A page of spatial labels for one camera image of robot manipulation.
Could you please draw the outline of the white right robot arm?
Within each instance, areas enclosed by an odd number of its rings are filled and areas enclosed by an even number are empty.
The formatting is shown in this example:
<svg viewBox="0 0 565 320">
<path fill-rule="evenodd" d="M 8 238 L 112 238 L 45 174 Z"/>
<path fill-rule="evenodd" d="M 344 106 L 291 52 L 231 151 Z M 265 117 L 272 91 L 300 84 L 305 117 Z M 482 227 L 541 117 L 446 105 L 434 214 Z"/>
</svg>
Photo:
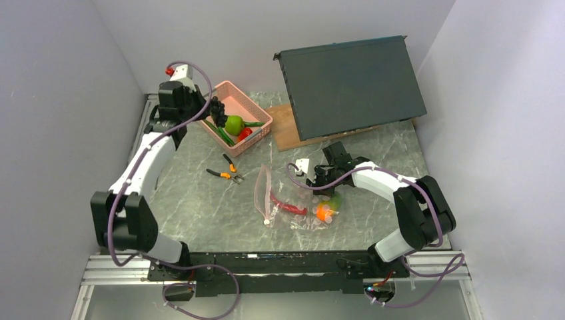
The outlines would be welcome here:
<svg viewBox="0 0 565 320">
<path fill-rule="evenodd" d="M 352 157 L 341 142 L 323 150 L 326 163 L 308 159 L 295 161 L 297 175 L 306 176 L 306 186 L 316 195 L 331 197 L 339 185 L 370 191 L 394 205 L 398 228 L 370 247 L 367 267 L 382 277 L 393 261 L 431 245 L 442 245 L 443 237 L 456 229 L 456 219 L 435 178 L 407 177 L 378 166 L 366 157 Z"/>
</svg>

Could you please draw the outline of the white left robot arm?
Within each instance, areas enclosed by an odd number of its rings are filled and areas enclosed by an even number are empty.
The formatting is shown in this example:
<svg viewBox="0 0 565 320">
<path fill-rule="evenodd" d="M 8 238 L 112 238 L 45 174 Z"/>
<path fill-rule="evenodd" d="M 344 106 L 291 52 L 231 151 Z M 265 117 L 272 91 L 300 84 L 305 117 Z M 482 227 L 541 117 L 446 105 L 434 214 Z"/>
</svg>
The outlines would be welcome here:
<svg viewBox="0 0 565 320">
<path fill-rule="evenodd" d="M 109 250 L 116 265 L 128 262 L 120 261 L 117 251 L 135 251 L 162 263 L 173 279 L 181 280 L 192 268 L 188 246 L 159 231 L 147 199 L 187 134 L 187 125 L 204 119 L 209 103 L 191 79 L 161 83 L 158 96 L 128 167 L 108 191 L 93 194 L 90 206 L 97 242 Z"/>
</svg>

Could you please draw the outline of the fake black grape bunch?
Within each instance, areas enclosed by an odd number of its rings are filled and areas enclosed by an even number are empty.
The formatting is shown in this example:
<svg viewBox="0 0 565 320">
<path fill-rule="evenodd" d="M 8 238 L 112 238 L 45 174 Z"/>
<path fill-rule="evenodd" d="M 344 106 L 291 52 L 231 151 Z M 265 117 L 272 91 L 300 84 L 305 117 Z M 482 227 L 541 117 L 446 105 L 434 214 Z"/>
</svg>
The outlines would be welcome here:
<svg viewBox="0 0 565 320">
<path fill-rule="evenodd" d="M 225 104 L 217 96 L 211 99 L 209 113 L 216 127 L 225 127 L 228 115 L 225 113 Z"/>
</svg>

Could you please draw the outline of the fake red tomato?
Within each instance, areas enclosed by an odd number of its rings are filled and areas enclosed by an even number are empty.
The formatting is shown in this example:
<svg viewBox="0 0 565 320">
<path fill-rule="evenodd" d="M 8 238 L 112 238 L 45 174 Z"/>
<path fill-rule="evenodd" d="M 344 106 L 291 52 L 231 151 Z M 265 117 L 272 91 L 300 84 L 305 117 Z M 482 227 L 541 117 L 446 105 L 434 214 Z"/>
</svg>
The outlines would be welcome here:
<svg viewBox="0 0 565 320">
<path fill-rule="evenodd" d="M 245 127 L 238 136 L 238 142 L 244 141 L 248 136 L 253 133 L 253 130 L 250 127 Z"/>
</svg>

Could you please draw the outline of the fake green cucumber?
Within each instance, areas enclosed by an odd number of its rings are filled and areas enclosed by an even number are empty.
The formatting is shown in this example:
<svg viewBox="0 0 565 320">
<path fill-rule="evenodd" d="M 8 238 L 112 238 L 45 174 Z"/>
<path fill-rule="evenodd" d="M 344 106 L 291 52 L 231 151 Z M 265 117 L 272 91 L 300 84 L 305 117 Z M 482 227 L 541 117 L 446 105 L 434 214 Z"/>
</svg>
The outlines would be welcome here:
<svg viewBox="0 0 565 320">
<path fill-rule="evenodd" d="M 211 129 L 216 135 L 218 135 L 229 147 L 234 145 L 233 140 L 223 131 L 221 127 L 216 127 L 210 121 L 204 119 L 203 122 L 206 126 Z"/>
</svg>

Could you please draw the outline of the clear zip top bag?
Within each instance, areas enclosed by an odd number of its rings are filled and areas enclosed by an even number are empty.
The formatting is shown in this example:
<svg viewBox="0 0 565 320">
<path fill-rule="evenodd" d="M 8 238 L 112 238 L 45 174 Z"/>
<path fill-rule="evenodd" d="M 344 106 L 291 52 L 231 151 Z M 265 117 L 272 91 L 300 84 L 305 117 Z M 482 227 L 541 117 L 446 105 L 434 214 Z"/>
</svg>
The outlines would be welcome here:
<svg viewBox="0 0 565 320">
<path fill-rule="evenodd" d="M 342 211 L 343 197 L 313 195 L 267 165 L 261 165 L 255 182 L 253 203 L 270 228 L 289 227 L 293 230 L 327 229 Z"/>
</svg>

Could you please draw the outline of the fake green bean pod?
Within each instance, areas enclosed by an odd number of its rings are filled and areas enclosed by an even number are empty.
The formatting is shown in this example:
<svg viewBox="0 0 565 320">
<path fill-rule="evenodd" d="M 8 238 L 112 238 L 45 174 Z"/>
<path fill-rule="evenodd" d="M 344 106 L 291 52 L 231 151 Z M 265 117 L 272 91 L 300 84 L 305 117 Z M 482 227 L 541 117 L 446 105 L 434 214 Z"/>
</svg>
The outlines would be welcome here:
<svg viewBox="0 0 565 320">
<path fill-rule="evenodd" d="M 244 121 L 243 122 L 243 127 L 247 128 L 247 127 L 262 127 L 265 123 L 264 122 L 249 122 L 249 121 Z"/>
</svg>

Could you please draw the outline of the pink plastic basket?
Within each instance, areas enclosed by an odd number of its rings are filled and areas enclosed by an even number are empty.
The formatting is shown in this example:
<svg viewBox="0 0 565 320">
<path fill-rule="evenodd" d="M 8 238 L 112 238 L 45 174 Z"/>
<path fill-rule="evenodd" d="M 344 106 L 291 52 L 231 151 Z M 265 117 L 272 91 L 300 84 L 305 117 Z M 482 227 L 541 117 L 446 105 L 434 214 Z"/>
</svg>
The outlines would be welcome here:
<svg viewBox="0 0 565 320">
<path fill-rule="evenodd" d="M 271 132 L 273 118 L 230 81 L 216 85 L 213 101 L 221 110 L 199 124 L 229 156 L 241 155 Z"/>
</svg>

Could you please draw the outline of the fake green chili pepper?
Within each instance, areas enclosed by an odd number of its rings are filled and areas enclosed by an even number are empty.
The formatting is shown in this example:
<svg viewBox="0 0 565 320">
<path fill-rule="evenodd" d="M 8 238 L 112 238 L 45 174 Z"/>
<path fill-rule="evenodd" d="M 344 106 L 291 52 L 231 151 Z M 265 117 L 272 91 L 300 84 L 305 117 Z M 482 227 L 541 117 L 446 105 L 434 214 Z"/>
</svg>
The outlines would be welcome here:
<svg viewBox="0 0 565 320">
<path fill-rule="evenodd" d="M 223 139 L 223 141 L 229 146 L 235 146 L 235 142 L 231 139 L 230 135 L 224 130 L 223 127 L 217 127 L 218 133 Z"/>
</svg>

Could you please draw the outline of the fake green lime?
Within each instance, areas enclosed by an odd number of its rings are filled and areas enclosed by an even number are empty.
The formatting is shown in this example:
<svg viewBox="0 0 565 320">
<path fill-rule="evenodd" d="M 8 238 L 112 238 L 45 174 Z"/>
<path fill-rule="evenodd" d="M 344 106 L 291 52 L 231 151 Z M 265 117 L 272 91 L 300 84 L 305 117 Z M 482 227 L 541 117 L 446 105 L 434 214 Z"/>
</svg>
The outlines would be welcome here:
<svg viewBox="0 0 565 320">
<path fill-rule="evenodd" d="M 240 132 L 244 129 L 243 118 L 238 115 L 229 115 L 225 122 L 225 131 L 233 136 L 239 136 Z"/>
</svg>

